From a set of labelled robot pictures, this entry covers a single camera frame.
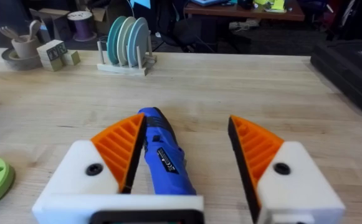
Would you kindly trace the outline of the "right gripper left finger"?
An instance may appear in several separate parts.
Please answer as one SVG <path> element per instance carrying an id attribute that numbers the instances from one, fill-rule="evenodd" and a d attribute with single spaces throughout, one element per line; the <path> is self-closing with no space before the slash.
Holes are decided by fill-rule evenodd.
<path id="1" fill-rule="evenodd" d="M 143 147 L 143 113 L 125 118 L 89 140 L 75 141 L 44 194 L 128 194 Z"/>

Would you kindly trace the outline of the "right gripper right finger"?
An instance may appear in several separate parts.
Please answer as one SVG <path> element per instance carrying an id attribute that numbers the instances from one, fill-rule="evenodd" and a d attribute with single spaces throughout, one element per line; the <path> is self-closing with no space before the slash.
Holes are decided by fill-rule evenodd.
<path id="1" fill-rule="evenodd" d="M 254 223 L 341 222 L 345 205 L 302 143 L 235 115 L 227 132 Z"/>

